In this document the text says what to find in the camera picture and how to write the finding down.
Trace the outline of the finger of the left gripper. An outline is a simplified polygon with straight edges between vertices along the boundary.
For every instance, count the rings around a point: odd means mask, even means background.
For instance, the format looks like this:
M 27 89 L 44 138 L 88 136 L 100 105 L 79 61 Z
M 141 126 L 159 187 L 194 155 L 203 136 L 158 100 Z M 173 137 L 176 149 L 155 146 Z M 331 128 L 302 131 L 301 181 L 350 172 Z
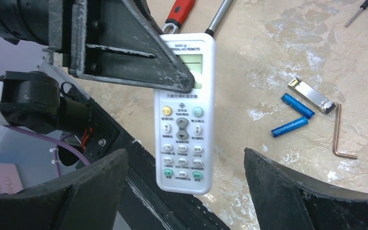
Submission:
M 80 79 L 179 93 L 195 79 L 161 38 L 144 0 L 78 0 L 69 73 Z

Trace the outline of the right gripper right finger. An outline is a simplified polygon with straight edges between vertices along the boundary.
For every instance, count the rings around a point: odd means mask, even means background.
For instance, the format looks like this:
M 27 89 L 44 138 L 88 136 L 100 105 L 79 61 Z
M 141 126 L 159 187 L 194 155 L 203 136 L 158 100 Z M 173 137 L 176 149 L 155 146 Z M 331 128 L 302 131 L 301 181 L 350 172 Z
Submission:
M 368 193 L 328 184 L 244 150 L 245 175 L 263 230 L 368 230 Z

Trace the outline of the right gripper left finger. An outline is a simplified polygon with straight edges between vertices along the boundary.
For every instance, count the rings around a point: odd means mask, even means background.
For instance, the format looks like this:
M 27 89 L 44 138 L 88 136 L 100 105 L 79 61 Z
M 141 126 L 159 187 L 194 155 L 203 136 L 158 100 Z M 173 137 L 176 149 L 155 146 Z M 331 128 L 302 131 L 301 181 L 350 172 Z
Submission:
M 128 171 L 118 149 L 89 166 L 0 194 L 0 230 L 111 230 Z

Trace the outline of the white remote control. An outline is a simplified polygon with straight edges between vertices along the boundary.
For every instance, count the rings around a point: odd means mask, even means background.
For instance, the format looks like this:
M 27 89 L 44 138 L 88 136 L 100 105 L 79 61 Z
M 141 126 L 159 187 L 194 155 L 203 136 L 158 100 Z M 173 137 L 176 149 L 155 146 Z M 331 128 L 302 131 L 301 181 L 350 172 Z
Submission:
M 204 195 L 213 180 L 215 40 L 206 33 L 162 39 L 195 82 L 189 93 L 154 92 L 156 182 L 166 192 Z

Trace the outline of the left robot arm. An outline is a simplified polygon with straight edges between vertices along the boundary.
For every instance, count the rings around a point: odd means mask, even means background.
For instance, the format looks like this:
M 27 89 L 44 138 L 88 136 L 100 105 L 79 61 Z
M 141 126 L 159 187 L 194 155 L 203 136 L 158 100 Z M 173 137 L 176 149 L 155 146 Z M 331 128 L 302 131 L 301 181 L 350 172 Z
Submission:
M 131 136 L 75 79 L 188 93 L 195 82 L 144 0 L 0 0 L 0 163 L 49 147 L 82 168 Z

